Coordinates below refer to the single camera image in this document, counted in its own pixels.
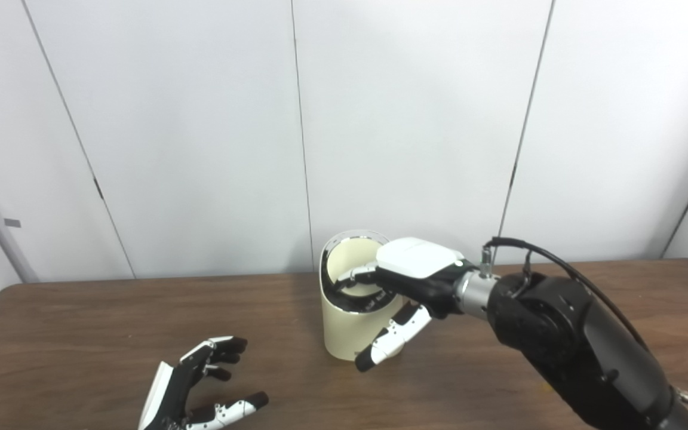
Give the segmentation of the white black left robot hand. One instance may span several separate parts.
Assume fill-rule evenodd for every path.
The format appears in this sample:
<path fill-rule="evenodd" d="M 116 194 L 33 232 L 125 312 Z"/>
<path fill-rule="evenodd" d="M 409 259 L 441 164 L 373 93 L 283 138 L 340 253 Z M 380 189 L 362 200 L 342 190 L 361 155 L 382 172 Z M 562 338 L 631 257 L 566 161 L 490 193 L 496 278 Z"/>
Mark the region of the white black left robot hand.
<path fill-rule="evenodd" d="M 226 403 L 186 408 L 189 392 L 202 379 L 231 379 L 232 373 L 222 366 L 240 362 L 247 345 L 240 337 L 211 337 L 180 357 L 177 365 L 160 362 L 137 428 L 224 429 L 268 405 L 269 396 L 260 391 Z"/>

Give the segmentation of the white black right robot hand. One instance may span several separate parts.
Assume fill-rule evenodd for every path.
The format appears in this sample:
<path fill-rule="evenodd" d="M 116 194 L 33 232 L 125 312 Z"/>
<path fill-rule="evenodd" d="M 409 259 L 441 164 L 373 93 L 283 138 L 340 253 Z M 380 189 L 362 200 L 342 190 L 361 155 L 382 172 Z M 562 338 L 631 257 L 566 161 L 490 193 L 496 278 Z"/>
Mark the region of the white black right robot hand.
<path fill-rule="evenodd" d="M 374 261 L 339 275 L 336 290 L 376 285 L 409 300 L 355 357 L 358 371 L 367 372 L 393 357 L 432 320 L 461 315 L 457 284 L 475 270 L 459 251 L 407 237 L 383 245 Z"/>

